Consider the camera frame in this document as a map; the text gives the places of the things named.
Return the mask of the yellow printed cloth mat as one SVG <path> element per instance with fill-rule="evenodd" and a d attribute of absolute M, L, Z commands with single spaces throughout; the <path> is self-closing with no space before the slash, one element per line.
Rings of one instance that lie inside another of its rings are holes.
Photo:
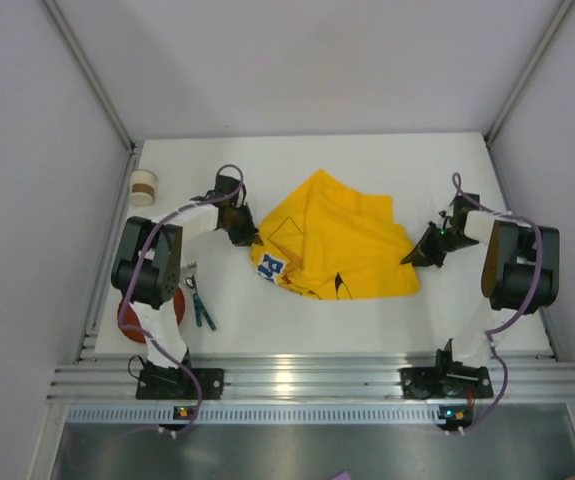
<path fill-rule="evenodd" d="M 413 244 L 388 195 L 350 188 L 320 169 L 261 222 L 251 247 L 256 273 L 316 300 L 415 295 L 420 280 L 403 259 Z"/>

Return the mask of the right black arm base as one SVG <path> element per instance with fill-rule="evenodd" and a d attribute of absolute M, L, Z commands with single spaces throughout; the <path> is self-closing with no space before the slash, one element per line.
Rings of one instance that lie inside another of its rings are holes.
<path fill-rule="evenodd" d="M 471 367 L 456 361 L 450 339 L 435 354 L 430 367 L 407 367 L 400 370 L 403 397 L 408 400 L 491 399 L 494 396 L 486 367 Z"/>

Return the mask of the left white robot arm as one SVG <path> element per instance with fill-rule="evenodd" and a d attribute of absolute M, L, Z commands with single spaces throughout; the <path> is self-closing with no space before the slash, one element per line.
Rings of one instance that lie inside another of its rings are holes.
<path fill-rule="evenodd" d="M 212 189 L 177 209 L 160 217 L 126 220 L 110 280 L 122 296 L 118 323 L 124 326 L 126 310 L 133 310 L 139 324 L 127 328 L 143 335 L 149 364 L 179 369 L 188 355 L 173 305 L 185 245 L 217 230 L 226 232 L 236 247 L 262 243 L 246 194 L 241 176 L 219 172 Z"/>

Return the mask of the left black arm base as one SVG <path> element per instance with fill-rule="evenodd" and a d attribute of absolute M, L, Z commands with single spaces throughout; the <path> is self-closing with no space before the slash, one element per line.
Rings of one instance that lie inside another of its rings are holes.
<path fill-rule="evenodd" d="M 224 389 L 225 371 L 221 368 L 195 368 L 186 359 L 201 388 L 203 400 L 219 400 Z M 190 376 L 179 368 L 155 366 L 140 355 L 133 355 L 127 364 L 128 374 L 137 380 L 138 400 L 197 400 L 198 388 Z"/>

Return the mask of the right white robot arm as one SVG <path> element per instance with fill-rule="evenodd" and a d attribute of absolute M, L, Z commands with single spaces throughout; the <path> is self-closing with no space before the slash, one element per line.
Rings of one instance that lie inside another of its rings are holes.
<path fill-rule="evenodd" d="M 453 361 L 478 368 L 488 364 L 491 348 L 506 330 L 556 300 L 560 280 L 560 232 L 532 225 L 508 212 L 492 211 L 475 194 L 461 193 L 441 221 L 429 222 L 403 265 L 442 267 L 446 256 L 482 245 L 486 248 L 481 272 L 484 300 L 467 326 L 443 348 Z"/>

